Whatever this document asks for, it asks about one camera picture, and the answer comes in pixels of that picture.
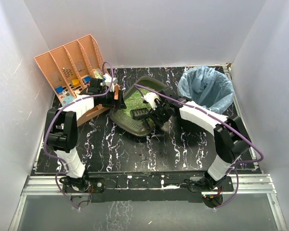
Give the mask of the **peach plastic file organizer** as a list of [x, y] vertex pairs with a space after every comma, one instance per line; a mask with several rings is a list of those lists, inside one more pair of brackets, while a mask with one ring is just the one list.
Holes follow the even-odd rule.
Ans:
[[[56, 96], [62, 103], [66, 96], [73, 96], [76, 99], [89, 84], [84, 84], [83, 78], [90, 76], [95, 78], [93, 69], [99, 68], [104, 74], [109, 74], [105, 68], [105, 63], [99, 46], [92, 35], [86, 35], [66, 45], [60, 46], [49, 52], [35, 57], [37, 65], [46, 77]], [[78, 79], [80, 85], [71, 86], [71, 80]], [[63, 94], [57, 94], [55, 88], [62, 86]], [[96, 106], [88, 111], [78, 120], [77, 126], [91, 120], [109, 108]]]

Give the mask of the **black trash bin blue bag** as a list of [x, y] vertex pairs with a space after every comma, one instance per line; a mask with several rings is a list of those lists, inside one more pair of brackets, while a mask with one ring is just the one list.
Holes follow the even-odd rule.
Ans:
[[220, 115], [231, 106], [235, 94], [232, 81], [225, 74], [208, 66], [196, 66], [184, 72], [177, 92]]

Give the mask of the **dark green litter box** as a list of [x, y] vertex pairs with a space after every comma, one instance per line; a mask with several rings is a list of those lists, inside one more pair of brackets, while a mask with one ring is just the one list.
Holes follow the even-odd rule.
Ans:
[[139, 92], [134, 86], [131, 86], [124, 92], [123, 99], [127, 106], [124, 110], [110, 110], [110, 119], [121, 129], [125, 130], [129, 134], [143, 138], [147, 136], [151, 131], [144, 128], [141, 122], [132, 119], [130, 110], [138, 108], [147, 108], [150, 110], [151, 106], [148, 103], [143, 103], [142, 95], [149, 93], [146, 89], [140, 89]]

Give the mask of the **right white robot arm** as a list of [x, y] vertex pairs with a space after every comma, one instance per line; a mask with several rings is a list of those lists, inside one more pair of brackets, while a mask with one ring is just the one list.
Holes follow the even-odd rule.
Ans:
[[250, 147], [250, 138], [240, 117], [229, 118], [199, 106], [187, 97], [162, 96], [164, 91], [149, 92], [142, 96], [150, 105], [149, 118], [163, 126], [171, 116], [191, 122], [214, 137], [216, 157], [200, 181], [214, 188], [226, 176], [230, 167]]

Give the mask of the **yellow pencil sharpener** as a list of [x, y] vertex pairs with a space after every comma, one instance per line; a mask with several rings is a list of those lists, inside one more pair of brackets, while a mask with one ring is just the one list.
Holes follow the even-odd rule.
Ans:
[[72, 86], [72, 87], [77, 87], [77, 86], [79, 86], [79, 85], [80, 85], [80, 82], [79, 82], [78, 79], [73, 79], [73, 80], [71, 80], [71, 86]]

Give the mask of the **light blue correction tape pack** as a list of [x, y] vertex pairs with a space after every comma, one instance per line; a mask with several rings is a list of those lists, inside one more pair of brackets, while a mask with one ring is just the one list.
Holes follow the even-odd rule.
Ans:
[[66, 96], [62, 99], [62, 106], [65, 106], [69, 103], [71, 103], [74, 100], [73, 96]]

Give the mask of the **black slotted litter scoop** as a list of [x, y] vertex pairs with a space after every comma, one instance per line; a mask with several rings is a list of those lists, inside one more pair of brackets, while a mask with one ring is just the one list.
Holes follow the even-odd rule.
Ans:
[[144, 119], [150, 119], [149, 110], [147, 108], [138, 108], [130, 110], [130, 114], [132, 119], [137, 120], [142, 123]]

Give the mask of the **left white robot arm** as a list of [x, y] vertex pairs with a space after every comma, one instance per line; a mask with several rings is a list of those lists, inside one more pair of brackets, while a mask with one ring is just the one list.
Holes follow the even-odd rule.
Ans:
[[76, 99], [57, 110], [47, 112], [44, 153], [62, 161], [70, 178], [80, 179], [85, 172], [85, 166], [76, 150], [77, 122], [98, 105], [116, 110], [127, 108], [123, 90], [115, 77], [105, 75], [102, 79], [92, 78], [89, 86]]

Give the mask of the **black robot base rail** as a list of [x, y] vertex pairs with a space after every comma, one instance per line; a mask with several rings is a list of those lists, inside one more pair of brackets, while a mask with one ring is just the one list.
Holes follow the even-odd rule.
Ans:
[[204, 171], [88, 173], [59, 179], [66, 193], [85, 193], [91, 203], [188, 201], [214, 208], [234, 191], [230, 176], [214, 180]]

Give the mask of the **green white eraser pack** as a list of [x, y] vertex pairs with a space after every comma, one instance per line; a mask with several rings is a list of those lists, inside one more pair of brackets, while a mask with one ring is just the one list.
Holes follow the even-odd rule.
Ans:
[[95, 78], [99, 78], [99, 79], [103, 79], [103, 72], [99, 69], [99, 68], [96, 68], [96, 69], [93, 69], [93, 74], [94, 74], [94, 77]]

